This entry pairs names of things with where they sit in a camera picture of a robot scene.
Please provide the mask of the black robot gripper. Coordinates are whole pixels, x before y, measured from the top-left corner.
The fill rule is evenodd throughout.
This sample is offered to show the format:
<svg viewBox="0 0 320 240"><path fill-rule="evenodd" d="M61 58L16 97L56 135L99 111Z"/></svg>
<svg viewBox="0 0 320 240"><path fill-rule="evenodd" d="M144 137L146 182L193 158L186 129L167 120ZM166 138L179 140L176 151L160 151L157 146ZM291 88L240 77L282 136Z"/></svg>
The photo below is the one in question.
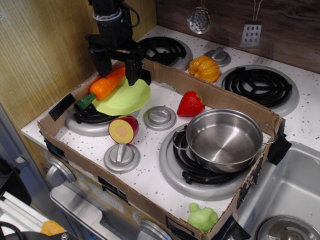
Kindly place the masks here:
<svg viewBox="0 0 320 240"><path fill-rule="evenodd" d="M110 59L125 62L125 76L133 86L141 78L144 59L140 45L133 40L140 15L134 9L112 9L95 10L92 17L99 33L88 34L85 39L98 74L104 78L112 71Z"/></svg>

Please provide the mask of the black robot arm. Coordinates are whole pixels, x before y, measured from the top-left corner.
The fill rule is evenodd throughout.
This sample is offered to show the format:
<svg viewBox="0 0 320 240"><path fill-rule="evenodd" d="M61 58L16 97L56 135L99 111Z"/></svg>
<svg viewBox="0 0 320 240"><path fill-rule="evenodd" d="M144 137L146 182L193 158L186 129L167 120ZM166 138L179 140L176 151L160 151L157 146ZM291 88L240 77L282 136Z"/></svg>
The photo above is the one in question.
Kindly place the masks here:
<svg viewBox="0 0 320 240"><path fill-rule="evenodd" d="M112 71L111 60L124 63L125 75L130 86L138 79L151 83L151 75L143 69L142 47L133 40L133 28L139 25L139 14L123 0L90 0L92 17L97 23L98 34L88 34L88 51L101 77Z"/></svg>

